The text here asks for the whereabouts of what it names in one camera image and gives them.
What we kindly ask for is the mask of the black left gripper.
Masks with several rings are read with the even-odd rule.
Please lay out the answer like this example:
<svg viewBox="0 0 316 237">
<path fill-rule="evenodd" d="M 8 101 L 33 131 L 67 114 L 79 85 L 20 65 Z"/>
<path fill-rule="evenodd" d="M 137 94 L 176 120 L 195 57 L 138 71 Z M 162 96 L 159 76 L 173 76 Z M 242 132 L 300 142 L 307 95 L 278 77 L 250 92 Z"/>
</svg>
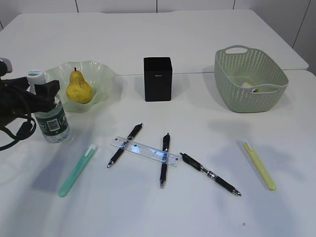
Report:
<svg viewBox="0 0 316 237">
<path fill-rule="evenodd" d="M 55 97 L 60 90 L 58 80 L 44 84 L 32 84 L 30 92 L 34 94 L 31 111 L 28 105 L 27 91 L 29 83 L 26 77 L 0 80 L 0 125 L 7 126 L 17 118 L 31 120 L 31 111 L 50 112 L 56 106 Z"/>
</svg>

